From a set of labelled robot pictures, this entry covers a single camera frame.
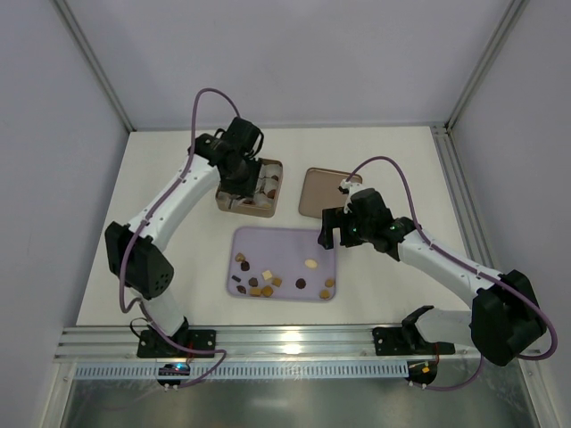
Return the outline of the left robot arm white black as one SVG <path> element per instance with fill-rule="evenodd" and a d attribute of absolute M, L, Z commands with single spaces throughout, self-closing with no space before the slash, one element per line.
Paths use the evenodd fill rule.
<path fill-rule="evenodd" d="M 164 252 L 191 209 L 214 188 L 229 196 L 251 199 L 261 179 L 257 155 L 264 135 L 252 122 L 235 117 L 226 129 L 198 136 L 186 160 L 166 187 L 139 214 L 104 231 L 110 271 L 120 290 L 134 299 L 120 302 L 128 313 L 138 306 L 148 327 L 139 336 L 140 358 L 209 358 L 213 347 L 195 338 L 169 290 L 174 267 Z"/>

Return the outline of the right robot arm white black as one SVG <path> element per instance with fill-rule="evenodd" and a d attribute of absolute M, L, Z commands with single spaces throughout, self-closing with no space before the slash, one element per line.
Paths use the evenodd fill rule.
<path fill-rule="evenodd" d="M 446 251 L 412 219 L 394 217 L 372 188 L 349 188 L 346 195 L 344 206 L 322 211 L 318 242 L 324 249 L 333 249 L 338 231 L 343 247 L 368 243 L 431 277 L 467 306 L 443 310 L 428 305 L 405 317 L 402 335 L 412 349 L 438 342 L 473 346 L 494 365 L 506 366 L 547 332 L 525 275 L 516 270 L 502 274 Z"/>

